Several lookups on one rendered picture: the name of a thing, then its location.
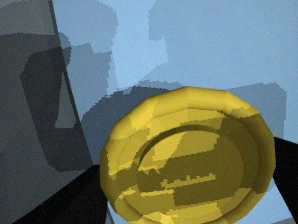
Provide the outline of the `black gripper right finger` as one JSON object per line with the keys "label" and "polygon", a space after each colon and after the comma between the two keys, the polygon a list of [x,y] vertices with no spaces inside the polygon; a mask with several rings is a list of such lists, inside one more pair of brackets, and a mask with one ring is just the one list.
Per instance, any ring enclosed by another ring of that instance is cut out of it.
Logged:
{"label": "black gripper right finger", "polygon": [[275,171],[273,180],[291,216],[298,224],[298,144],[274,137]]}

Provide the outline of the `yellow plate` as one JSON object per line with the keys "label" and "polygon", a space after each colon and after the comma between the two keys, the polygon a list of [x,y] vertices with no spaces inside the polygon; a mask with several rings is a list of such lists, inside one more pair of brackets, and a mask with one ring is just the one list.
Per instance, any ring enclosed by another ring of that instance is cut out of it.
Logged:
{"label": "yellow plate", "polygon": [[101,189],[129,224],[235,224],[265,196],[274,147],[253,105],[184,85],[114,123],[100,153]]}

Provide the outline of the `light blue flat mat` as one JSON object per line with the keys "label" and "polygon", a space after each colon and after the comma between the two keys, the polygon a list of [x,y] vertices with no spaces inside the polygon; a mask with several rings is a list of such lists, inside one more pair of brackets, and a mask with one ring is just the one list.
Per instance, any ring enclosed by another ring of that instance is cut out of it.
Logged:
{"label": "light blue flat mat", "polygon": [[52,0],[90,159],[146,97],[222,89],[298,144],[298,0]]}

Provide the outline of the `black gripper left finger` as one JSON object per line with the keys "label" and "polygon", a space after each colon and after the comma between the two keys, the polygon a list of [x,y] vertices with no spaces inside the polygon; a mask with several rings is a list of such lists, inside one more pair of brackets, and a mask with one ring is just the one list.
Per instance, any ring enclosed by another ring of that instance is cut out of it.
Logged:
{"label": "black gripper left finger", "polygon": [[13,224],[105,224],[106,208],[108,198],[101,189],[100,165],[93,164]]}

